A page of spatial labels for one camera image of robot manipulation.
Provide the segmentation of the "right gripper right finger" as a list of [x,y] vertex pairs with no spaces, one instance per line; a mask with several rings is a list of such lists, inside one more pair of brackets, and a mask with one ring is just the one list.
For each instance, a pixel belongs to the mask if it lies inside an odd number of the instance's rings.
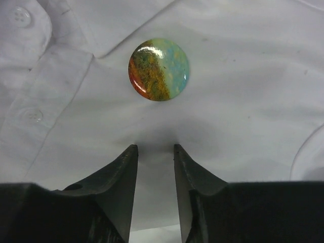
[[174,146],[183,242],[323,242],[322,182],[229,183]]

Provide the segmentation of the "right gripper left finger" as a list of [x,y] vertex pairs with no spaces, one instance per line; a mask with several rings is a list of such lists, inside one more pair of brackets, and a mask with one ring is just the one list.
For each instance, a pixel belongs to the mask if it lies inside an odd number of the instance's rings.
[[1,242],[128,242],[138,168],[130,145],[63,190],[1,185]]

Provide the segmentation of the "white button shirt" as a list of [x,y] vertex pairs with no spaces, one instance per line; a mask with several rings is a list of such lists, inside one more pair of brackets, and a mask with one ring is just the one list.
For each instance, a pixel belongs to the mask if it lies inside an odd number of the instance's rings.
[[[177,43],[186,88],[141,97],[132,52]],[[1,182],[63,189],[139,148],[131,242],[180,242],[173,146],[281,181],[323,124],[323,1],[1,1]]]

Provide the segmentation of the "round shirt label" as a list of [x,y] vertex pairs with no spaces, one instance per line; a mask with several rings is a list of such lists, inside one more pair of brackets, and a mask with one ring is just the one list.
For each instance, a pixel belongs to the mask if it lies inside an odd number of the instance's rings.
[[152,101],[168,101],[186,87],[190,67],[185,52],[175,42],[153,38],[131,54],[128,75],[133,88]]

